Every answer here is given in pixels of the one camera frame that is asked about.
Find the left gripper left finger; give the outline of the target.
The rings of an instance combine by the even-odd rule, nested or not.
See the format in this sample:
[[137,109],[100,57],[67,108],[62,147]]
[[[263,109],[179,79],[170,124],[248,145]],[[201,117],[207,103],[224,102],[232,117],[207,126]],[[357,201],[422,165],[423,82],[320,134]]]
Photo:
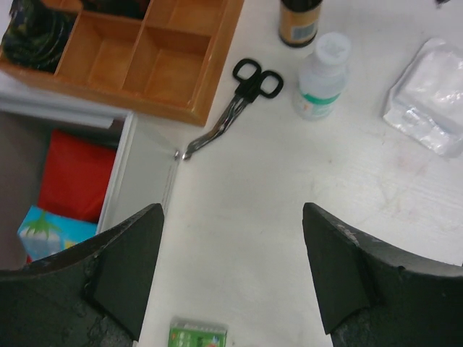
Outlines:
[[58,254],[1,271],[1,345],[132,346],[163,222],[163,208],[151,204]]

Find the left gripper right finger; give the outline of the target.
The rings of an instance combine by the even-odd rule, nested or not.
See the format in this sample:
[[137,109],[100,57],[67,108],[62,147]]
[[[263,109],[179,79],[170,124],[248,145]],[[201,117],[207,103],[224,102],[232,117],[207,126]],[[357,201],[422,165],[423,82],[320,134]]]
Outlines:
[[302,226],[334,346],[462,345],[462,267],[395,247],[313,202]]

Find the blue cotton swab packet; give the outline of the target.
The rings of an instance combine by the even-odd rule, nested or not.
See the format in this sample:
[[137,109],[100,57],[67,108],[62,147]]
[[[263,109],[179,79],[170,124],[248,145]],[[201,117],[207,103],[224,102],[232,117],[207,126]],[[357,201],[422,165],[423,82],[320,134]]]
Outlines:
[[33,262],[94,237],[97,234],[97,225],[55,215],[32,206],[17,234],[29,261]]

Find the small green packet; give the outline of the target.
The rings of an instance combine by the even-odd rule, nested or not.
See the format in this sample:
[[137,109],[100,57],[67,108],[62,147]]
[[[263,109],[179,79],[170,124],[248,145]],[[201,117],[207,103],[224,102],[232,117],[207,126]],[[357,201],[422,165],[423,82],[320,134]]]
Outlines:
[[225,347],[228,327],[216,322],[174,317],[168,347]]

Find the red first aid pouch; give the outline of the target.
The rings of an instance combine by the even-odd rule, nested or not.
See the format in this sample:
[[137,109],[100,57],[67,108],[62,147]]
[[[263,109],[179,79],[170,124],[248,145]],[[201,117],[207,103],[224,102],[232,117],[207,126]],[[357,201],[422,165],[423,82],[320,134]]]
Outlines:
[[116,151],[55,129],[43,169],[38,207],[97,223]]

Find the grey metal box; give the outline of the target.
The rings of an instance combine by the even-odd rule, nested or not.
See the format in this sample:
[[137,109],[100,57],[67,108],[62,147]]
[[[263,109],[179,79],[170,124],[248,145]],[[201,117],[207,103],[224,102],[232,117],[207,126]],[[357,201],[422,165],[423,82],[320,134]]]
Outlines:
[[179,151],[148,116],[1,99],[1,269],[168,205]]

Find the white gauze packet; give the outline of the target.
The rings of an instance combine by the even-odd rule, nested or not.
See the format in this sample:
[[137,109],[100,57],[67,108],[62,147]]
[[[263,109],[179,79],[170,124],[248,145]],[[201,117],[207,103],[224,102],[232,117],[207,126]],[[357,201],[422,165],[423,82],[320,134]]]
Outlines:
[[462,155],[462,49],[426,41],[389,90],[383,120],[440,156]]

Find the black handled scissors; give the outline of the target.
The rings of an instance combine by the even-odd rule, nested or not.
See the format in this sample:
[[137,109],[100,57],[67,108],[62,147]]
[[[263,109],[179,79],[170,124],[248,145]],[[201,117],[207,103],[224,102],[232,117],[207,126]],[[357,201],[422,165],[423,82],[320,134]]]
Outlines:
[[[258,97],[274,99],[284,87],[283,77],[276,71],[263,70],[258,61],[251,58],[239,60],[232,70],[232,77],[238,81],[234,96],[221,114],[213,128],[191,141],[182,155],[183,160],[189,160],[194,153],[223,135],[238,116]],[[271,79],[276,82],[272,91],[265,91],[263,83]]]

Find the brown bottle orange cap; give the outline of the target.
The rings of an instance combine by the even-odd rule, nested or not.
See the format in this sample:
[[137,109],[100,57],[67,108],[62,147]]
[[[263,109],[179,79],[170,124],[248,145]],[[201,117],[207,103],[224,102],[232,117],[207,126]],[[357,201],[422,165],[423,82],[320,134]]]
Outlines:
[[279,37],[292,48],[308,46],[316,37],[322,0],[280,1]]

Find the small white bottle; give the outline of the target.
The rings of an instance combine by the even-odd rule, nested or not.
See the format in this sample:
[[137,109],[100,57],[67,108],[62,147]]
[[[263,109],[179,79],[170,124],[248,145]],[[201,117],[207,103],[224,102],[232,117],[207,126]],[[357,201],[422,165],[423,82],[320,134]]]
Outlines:
[[350,39],[342,33],[319,37],[297,75],[293,106],[303,119],[315,121],[332,112],[347,85],[351,50]]

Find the wooden compartment tray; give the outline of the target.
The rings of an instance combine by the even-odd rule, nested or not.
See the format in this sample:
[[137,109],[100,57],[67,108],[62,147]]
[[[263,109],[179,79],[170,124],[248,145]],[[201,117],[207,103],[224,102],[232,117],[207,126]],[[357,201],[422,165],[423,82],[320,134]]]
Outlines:
[[1,70],[33,87],[202,126],[242,10],[241,1],[149,1],[140,19],[42,1],[76,16],[54,73]]

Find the rolled tie green pattern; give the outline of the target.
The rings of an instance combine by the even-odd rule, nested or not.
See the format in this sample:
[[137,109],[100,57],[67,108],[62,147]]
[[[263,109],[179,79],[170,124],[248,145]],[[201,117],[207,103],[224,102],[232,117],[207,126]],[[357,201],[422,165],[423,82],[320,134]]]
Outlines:
[[76,16],[47,7],[42,1],[13,1],[1,52],[10,63],[54,73]]

